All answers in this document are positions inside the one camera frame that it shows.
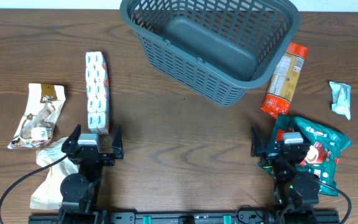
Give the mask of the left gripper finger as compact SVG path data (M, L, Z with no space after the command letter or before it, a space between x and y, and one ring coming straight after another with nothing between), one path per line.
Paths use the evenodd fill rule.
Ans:
M81 125L78 124L74 131L62 144L62 152L76 152L78 150L78 140L81 134Z
M121 125L118 126L116 135L114 136L114 140L112 142L112 149L115 159L123 159L124 158L124 148L122 144L122 128Z

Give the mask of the green Nescafe coffee bag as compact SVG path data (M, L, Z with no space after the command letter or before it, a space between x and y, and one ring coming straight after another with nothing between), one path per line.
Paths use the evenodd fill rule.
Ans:
M301 172L309 172L321 182L319 194L337 197L337 183L334 180L341 152L352 145L350 139L340 131L314 123L299 116L280 114L266 145L271 145L274 132L281 138L283 132L300 132L311 143L307 156L296 166ZM271 168L259 167L272 176Z

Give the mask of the beige brown snack bag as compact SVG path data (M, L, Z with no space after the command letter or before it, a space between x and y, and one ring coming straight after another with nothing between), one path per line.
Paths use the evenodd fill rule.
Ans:
M65 100L61 85L30 83L25 113L7 148L37 148L48 144Z

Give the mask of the white tissue multipack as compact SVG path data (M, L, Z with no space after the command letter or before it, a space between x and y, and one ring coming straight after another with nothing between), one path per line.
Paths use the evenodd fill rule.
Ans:
M85 54L88 129L95 134L109 134L109 78L102 52Z

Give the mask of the orange biscuit packet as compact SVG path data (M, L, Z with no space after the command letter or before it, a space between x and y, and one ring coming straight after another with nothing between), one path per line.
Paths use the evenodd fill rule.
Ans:
M309 48L291 42L277 63L261 110L277 119L287 115Z

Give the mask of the pale green wipes packet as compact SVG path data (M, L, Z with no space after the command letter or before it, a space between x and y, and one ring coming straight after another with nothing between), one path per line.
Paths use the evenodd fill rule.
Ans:
M337 114L351 119L351 87L345 83L329 82L332 91L333 102L331 110Z

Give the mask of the grey plastic basket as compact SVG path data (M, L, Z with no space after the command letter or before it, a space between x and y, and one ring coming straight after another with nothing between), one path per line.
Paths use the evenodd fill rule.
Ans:
M220 106L266 84L295 36L289 0L122 0L149 63Z

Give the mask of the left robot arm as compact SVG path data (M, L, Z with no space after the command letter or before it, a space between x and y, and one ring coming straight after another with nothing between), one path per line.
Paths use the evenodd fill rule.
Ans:
M113 152L101 153L99 148L99 136L82 133L80 125L62 144L62 152L79 169L61 182L60 192L63 198L59 209L60 223L110 222L108 211L98 209L97 201L103 168L114 166L115 160L124 158L121 127L117 128L112 142Z

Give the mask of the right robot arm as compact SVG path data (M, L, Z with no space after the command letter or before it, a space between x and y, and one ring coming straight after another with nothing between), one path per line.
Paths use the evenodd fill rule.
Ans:
M260 159L263 168L271 168L274 196L283 208L264 214L264 223L316 223L313 206L319 202L318 177L301 172L296 166L307 156L311 143L300 132L283 132L272 144L264 145L255 128L251 129L250 155Z

